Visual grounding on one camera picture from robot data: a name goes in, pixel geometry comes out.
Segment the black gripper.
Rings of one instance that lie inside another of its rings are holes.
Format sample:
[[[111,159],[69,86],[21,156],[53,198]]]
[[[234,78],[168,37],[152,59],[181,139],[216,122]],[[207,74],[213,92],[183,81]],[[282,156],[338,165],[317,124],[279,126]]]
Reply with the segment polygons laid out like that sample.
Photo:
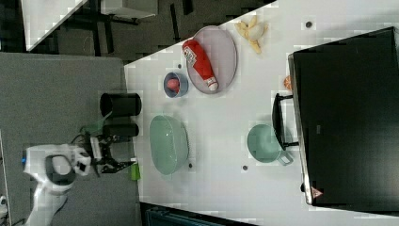
[[[126,169],[135,161],[118,162],[111,154],[110,146],[113,143],[131,142],[132,137],[127,136],[97,136],[89,139],[92,151],[91,166],[96,173],[116,173]]]

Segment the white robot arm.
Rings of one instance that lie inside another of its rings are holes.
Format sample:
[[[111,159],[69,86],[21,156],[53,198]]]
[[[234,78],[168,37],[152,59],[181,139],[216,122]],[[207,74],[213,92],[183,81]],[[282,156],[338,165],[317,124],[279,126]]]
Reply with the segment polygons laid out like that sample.
[[[137,163],[134,157],[118,162],[110,146],[118,136],[82,135],[83,141],[67,144],[43,144],[24,151],[24,173],[37,181],[33,207],[24,226],[50,226],[54,215],[68,199],[77,175],[97,176],[116,173]]]

